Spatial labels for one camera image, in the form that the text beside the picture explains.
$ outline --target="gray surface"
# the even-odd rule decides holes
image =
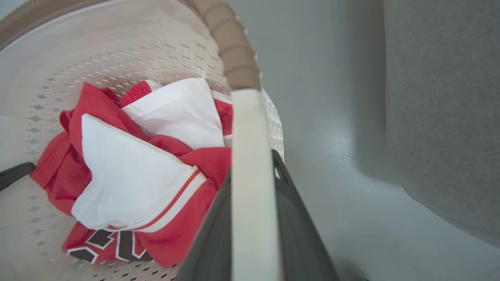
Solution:
[[[500,1],[385,7],[387,138],[404,188],[500,248]]]
[[[398,184],[380,0],[228,0],[258,52],[285,163],[344,280],[500,280],[500,249]]]
[[[286,281],[339,281],[279,153],[274,150],[272,154],[276,169],[274,188],[281,238],[282,276]],[[176,280],[231,279],[231,190],[231,173],[228,173],[182,262]]]
[[[24,2],[25,0],[0,0],[0,19],[7,16]]]

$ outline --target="laundry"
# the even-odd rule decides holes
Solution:
[[[62,246],[66,253],[93,264],[154,259],[170,267],[183,260],[231,166],[224,142],[231,135],[232,107],[209,90],[219,120],[212,118],[210,125],[220,132],[211,143],[218,147],[192,150],[184,135],[155,134],[127,115],[121,107],[163,88],[136,86],[120,100],[111,90],[85,83],[75,109],[61,113],[64,131],[47,146],[31,177],[56,208],[79,220]],[[213,134],[215,127],[207,131]],[[138,164],[139,154],[151,162]]]
[[[221,119],[203,78],[168,84],[122,110],[147,136],[173,137],[192,149],[225,146]]]

